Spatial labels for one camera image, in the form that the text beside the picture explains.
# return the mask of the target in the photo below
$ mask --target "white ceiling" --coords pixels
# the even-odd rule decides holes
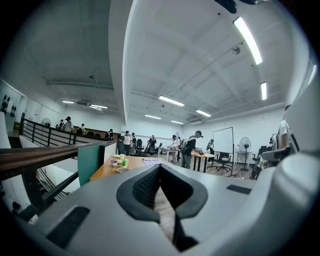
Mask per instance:
[[[126,49],[136,51],[127,88],[130,114],[187,122],[203,117],[195,112],[198,109],[214,119],[285,101],[284,81],[292,74],[284,67],[292,60],[292,34],[276,3],[252,6],[236,1],[237,13],[231,14],[214,0],[137,2],[151,9],[138,13],[141,34]],[[107,105],[116,112],[109,11],[108,0],[49,1],[22,27],[20,41],[42,70],[46,86],[54,88],[61,100]],[[239,16],[260,50],[258,66],[233,25]],[[239,55],[232,54],[233,47],[240,48]],[[267,83],[265,101],[262,82]],[[185,106],[160,101],[161,95]]]

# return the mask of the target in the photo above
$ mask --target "floor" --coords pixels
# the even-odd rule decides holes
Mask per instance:
[[[160,157],[163,159],[167,159],[167,155],[165,154],[160,154]],[[172,158],[171,155],[169,155],[169,162],[171,162]],[[180,162],[174,163],[171,162],[172,164],[176,166],[181,166],[181,159]],[[191,170],[193,170],[194,167],[194,159],[191,161]],[[204,171],[204,165],[205,161],[201,159],[200,163],[200,172]],[[213,163],[213,166],[221,166],[221,164]],[[243,164],[235,164],[233,165],[233,170],[232,174],[236,174],[235,177],[231,177],[230,179],[234,178],[245,178],[248,179],[251,175],[252,172],[252,167],[249,167],[249,171],[241,171],[240,169],[243,168]],[[226,170],[220,170],[217,171],[215,167],[208,168],[206,169],[207,174],[211,175],[217,175],[217,176],[228,176],[230,175],[230,171],[226,172]],[[155,196],[155,206],[154,210],[159,213],[160,215],[160,228],[162,229],[163,233],[165,236],[172,242],[173,240],[173,235],[174,235],[174,228],[175,228],[175,211],[171,207],[168,199],[166,198],[164,192],[162,191],[161,187],[159,188],[156,196]]]

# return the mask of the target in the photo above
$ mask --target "cup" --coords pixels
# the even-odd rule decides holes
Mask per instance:
[[[122,162],[122,168],[128,168],[129,159],[124,159]]]
[[[122,162],[124,162],[124,160],[125,160],[125,154],[120,154],[120,160],[122,161]]]

